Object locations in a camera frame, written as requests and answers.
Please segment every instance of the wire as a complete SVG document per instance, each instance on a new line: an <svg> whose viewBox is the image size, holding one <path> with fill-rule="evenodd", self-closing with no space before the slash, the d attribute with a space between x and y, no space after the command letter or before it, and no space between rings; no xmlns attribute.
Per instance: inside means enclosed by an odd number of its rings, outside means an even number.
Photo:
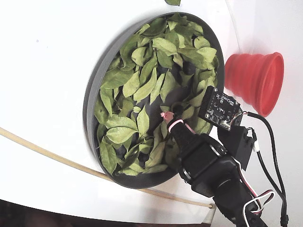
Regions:
<svg viewBox="0 0 303 227"><path fill-rule="evenodd" d="M270 197L265 201L265 203L263 204L263 207L266 205L266 204L269 204L272 199L274 198L275 196L275 192L273 190L267 190L266 192L262 193L261 195L259 195L258 197L248 201L247 203L244 204L243 206L243 210L242 210L242 215L243 215L243 218L244 218L244 221L246 223L246 226L247 227L250 227L250 225L248 224L248 221L247 221L247 218L246 218L246 214L245 214L245 209L246 209L246 206L256 200L259 200L259 199L262 199L266 196L270 195Z"/></svg>
<svg viewBox="0 0 303 227"><path fill-rule="evenodd" d="M283 180L279 171L279 167L278 167L278 162L277 162L277 157L276 157L276 145L275 145L275 138L274 138L274 133L272 131L272 128L270 126L270 124L268 123L268 121L255 113L251 113L248 112L247 114L250 117L253 118L257 118L259 120L261 120L267 127L268 131L269 131L269 135L270 135L270 139L271 139L271 146L272 146L272 153L273 153L273 160L274 160L274 165L275 165L275 170L276 170L276 175L278 177L279 183L280 183L280 187L281 190L279 189L279 187L277 186L277 184L275 183L275 181L273 180L273 178L270 176L268 170L266 169L266 166L264 164L263 158L261 156L260 150L258 149L257 151L257 155L258 155L258 159L259 162L261 164L261 167L266 175L266 177L268 178L268 180L270 181L270 183L272 184L272 186L274 187L274 189L276 190L276 192L278 193L278 195L281 197L282 199L282 207L281 207L281 220L280 220L280 224L282 227L287 227L288 224L288 215L287 215L287 201L286 201L286 193L285 193L285 187L283 184ZM254 130L252 129L252 134L253 134L253 138L255 140L255 142L257 141L257 137L256 134L254 132Z"/></svg>
<svg viewBox="0 0 303 227"><path fill-rule="evenodd" d="M252 187L252 186L248 183L248 181L246 180L245 175L244 175L244 173L243 173L243 171L242 171L242 168L241 168L241 163L240 163L238 160L236 160L234 157L232 157L232 158L233 158L233 160L235 160L235 162L238 164L238 171L239 171L241 180L242 180L243 183L245 183L245 185L248 187L248 189L249 189L249 191L250 191L252 197L254 197L254 198L258 197L258 194L256 193L256 191L253 189L253 187ZM260 200L257 200L257 204L258 204L259 208L261 209L262 206L261 206Z"/></svg>

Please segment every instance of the pile of leaves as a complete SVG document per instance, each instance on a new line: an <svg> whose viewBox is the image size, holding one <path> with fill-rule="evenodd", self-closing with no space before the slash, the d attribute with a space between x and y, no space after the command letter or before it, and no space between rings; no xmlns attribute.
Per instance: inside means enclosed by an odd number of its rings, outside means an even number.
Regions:
<svg viewBox="0 0 303 227"><path fill-rule="evenodd" d="M111 175L177 167L179 149L165 122L150 128L146 109L155 100L196 133L208 133L210 124L197 115L207 86L217 84L215 54L202 27L178 13L156 18L123 44L104 75L94 112L100 159ZM165 105L169 93L183 87L189 91L185 99Z"/></svg>

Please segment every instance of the black circuit board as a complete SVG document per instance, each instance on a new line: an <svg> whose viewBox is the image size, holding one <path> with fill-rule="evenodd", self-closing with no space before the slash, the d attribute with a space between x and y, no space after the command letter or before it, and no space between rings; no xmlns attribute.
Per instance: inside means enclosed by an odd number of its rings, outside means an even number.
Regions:
<svg viewBox="0 0 303 227"><path fill-rule="evenodd" d="M230 130L233 117L240 112L240 103L233 97L209 86L203 97L198 116L217 127ZM242 116L237 117L232 125L240 125L241 119Z"/></svg>

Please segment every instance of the red collapsible cup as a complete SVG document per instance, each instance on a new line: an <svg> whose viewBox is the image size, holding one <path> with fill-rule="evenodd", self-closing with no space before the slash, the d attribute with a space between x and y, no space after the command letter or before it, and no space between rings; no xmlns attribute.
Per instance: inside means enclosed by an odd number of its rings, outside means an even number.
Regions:
<svg viewBox="0 0 303 227"><path fill-rule="evenodd" d="M279 98L284 76L280 53L233 54L225 64L225 87L268 116Z"/></svg>

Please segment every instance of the dark gray tray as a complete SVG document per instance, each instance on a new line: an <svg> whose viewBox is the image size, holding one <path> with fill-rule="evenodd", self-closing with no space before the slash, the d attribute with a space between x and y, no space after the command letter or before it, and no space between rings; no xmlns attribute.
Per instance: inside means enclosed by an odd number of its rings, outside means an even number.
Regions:
<svg viewBox="0 0 303 227"><path fill-rule="evenodd" d="M223 54L222 50L219 44L219 41L206 22L204 22L202 19L188 14L179 12L182 16L187 16L187 19L190 21L193 21L199 25L202 26L204 31L205 38L210 42L211 47L215 48L217 50L217 57L219 59L219 68L217 69L217 80L218 85L217 88L221 91L223 91L224 87L224 60L223 60ZM157 17L169 17L172 16L173 13L167 13L162 14ZM86 94L84 97L84 104L83 104L83 123L84 128L87 133L87 139L89 142L89 145L95 154L100 166L102 167L103 171L111 177L116 183L128 187L128 188L149 188L156 186L158 184L161 184L168 179L172 178L176 171L172 170L171 168L167 168L165 171L160 173L154 173L154 174L138 174L137 176L127 176L127 175L110 175L107 170L102 166L101 160L99 159L99 149L98 149L98 140L96 136L97 127L98 127L98 121L94 116L94 108L95 108L95 102L97 99L97 95L99 95L99 88L101 85L101 81L104 77L105 72L107 71L108 66L110 65L111 61L113 60L114 56L118 53L123 43L137 30L139 30L144 24L149 23L150 21L154 20L155 18L148 18L146 20L142 20L133 26L127 28L116 40L114 40L111 45L106 49L105 53L100 57L98 63L96 64L93 73L90 77ZM168 97L165 104L171 105L174 102L182 99L182 92L184 90L177 90L174 92L171 92ZM146 102L142 101L140 102L141 106L143 106ZM146 112L150 117L150 129L153 131L153 129L162 121L162 118L160 117L160 99L159 97L154 101L154 103L146 107Z"/></svg>

